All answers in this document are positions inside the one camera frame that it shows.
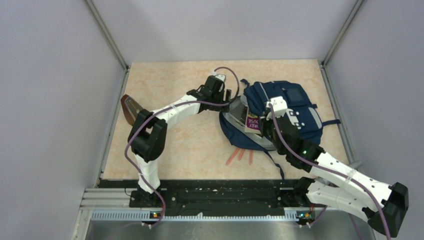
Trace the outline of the purple picture book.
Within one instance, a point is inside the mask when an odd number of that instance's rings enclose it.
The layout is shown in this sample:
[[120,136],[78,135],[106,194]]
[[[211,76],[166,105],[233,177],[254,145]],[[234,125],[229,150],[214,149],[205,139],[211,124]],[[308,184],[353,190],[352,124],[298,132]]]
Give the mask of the purple picture book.
[[260,119],[257,115],[247,112],[244,131],[246,133],[260,134]]

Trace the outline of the navy blue backpack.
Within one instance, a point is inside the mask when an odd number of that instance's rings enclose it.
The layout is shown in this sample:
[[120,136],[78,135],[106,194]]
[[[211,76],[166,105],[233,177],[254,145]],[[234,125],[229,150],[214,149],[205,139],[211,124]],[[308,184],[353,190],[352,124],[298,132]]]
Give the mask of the navy blue backpack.
[[236,148],[234,154],[263,152],[269,159],[277,151],[271,138],[274,135],[267,127],[272,117],[286,121],[286,127],[293,129],[296,137],[313,144],[320,144],[324,127],[338,125],[339,119],[322,121],[317,105],[312,103],[304,88],[285,80],[253,84],[242,80],[246,88],[229,105],[227,112],[219,113],[219,123],[224,136]]

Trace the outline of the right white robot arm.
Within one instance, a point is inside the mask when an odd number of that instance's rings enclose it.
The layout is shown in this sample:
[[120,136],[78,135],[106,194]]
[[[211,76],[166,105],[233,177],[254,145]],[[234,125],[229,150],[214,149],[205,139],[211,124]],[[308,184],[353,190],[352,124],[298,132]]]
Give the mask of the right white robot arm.
[[406,185],[378,181],[342,163],[318,144],[301,138],[285,116],[273,117],[269,112],[259,120],[262,135],[290,165],[333,184],[304,178],[302,187],[293,192],[297,205],[311,202],[337,208],[367,222],[387,239],[398,237],[409,209]]

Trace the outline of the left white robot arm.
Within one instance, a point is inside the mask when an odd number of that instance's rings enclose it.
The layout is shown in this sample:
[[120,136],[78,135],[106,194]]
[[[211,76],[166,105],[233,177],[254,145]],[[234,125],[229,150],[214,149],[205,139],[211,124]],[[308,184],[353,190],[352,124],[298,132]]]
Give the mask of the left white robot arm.
[[225,89],[225,81],[224,74],[214,73],[199,88],[189,90],[177,101],[156,110],[143,108],[127,94],[121,98],[124,117],[132,127],[125,149],[135,155],[138,189],[147,206],[154,207],[160,202],[158,165],[168,130],[202,111],[228,111],[231,90]]

